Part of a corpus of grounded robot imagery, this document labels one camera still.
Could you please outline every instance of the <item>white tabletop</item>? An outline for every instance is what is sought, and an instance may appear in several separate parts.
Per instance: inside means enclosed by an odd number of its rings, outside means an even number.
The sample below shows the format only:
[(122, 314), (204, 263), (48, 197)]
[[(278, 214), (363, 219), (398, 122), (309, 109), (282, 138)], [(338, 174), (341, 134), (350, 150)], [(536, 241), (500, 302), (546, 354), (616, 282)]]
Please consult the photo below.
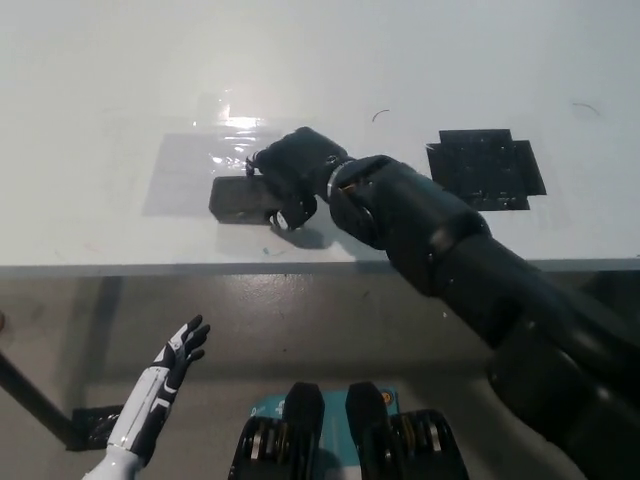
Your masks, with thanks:
[(229, 148), (301, 125), (425, 174), (439, 130), (509, 128), (548, 195), (485, 213), (494, 236), (640, 268), (639, 24), (634, 0), (3, 1), (0, 274), (382, 265), (325, 210), (302, 248), (207, 212)]

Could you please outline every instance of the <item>concrete floor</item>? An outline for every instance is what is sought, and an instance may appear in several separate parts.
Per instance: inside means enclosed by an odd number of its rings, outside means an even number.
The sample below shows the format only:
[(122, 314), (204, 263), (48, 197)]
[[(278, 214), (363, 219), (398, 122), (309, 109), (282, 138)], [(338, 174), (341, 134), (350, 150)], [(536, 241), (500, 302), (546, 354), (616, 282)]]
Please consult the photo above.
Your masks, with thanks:
[[(184, 321), (211, 323), (143, 479), (226, 478), (263, 396), (365, 379), (396, 386), (403, 410), (442, 410), (473, 480), (583, 479), (501, 407), (473, 333), (393, 274), (2, 280), (0, 309), (0, 349), (65, 412), (122, 403)], [(0, 425), (3, 480), (79, 479), (102, 455), (65, 452), (3, 391)]]

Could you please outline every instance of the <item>metal table leg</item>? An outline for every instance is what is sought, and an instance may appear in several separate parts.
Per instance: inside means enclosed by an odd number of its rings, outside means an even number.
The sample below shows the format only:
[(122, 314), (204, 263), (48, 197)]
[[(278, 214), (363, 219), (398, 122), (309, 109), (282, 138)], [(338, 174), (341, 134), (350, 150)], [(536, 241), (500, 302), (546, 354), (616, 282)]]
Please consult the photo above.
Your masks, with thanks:
[(67, 447), (84, 451), (105, 448), (122, 406), (76, 409), (67, 418), (0, 352), (0, 387)]

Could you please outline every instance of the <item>robot forearm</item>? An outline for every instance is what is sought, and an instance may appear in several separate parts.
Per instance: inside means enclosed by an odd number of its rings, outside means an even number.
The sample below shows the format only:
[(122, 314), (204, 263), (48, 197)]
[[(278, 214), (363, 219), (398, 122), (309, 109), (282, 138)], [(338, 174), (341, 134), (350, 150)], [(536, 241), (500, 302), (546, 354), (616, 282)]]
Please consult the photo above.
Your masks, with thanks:
[[(496, 350), (489, 381), (520, 419), (589, 478), (633, 478), (637, 325), (554, 285), (493, 239), (478, 212), (390, 157), (355, 160), (301, 128), (256, 154), (251, 167), (283, 200), (276, 227), (302, 225), (315, 212), (304, 208), (313, 207), (309, 198), (322, 197), (339, 228), (385, 250), (406, 280), (445, 301)], [(597, 447), (605, 443), (606, 459)]]
[(90, 480), (131, 480), (151, 460), (187, 369), (202, 358), (209, 326), (198, 316), (185, 324), (142, 372), (109, 437), (106, 456)]

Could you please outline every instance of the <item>white robotic hand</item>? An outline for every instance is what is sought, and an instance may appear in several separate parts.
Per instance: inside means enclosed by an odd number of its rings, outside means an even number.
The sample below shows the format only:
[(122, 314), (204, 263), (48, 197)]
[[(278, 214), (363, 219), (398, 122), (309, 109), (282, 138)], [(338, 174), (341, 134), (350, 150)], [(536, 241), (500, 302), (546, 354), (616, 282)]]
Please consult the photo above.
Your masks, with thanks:
[(85, 479), (131, 480), (151, 460), (189, 366), (204, 356), (209, 325), (198, 315), (182, 326), (138, 379), (107, 444), (105, 458)]

